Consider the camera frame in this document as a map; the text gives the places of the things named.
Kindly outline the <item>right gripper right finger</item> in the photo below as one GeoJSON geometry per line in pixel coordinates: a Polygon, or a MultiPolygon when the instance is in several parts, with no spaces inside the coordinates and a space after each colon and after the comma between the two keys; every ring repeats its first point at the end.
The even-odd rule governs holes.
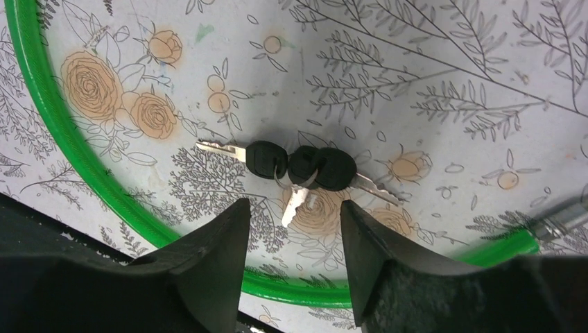
{"type": "Polygon", "coordinates": [[[587,257],[517,255],[483,268],[340,209],[355,324],[363,332],[586,332],[587,257]]]}

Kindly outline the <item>black headed keys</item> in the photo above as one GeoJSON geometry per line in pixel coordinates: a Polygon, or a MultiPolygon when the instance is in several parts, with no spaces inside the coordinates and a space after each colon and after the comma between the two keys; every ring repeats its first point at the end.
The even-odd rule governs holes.
{"type": "Polygon", "coordinates": [[[269,141],[255,141],[246,147],[199,141],[196,146],[211,153],[226,155],[243,162],[250,173],[259,178],[275,180],[280,185],[287,176],[291,190],[282,225],[288,226],[312,189],[342,191],[348,187],[361,189],[395,206],[404,199],[378,186],[360,174],[356,162],[348,153],[337,148],[300,146],[288,154],[284,148],[269,141]]]}

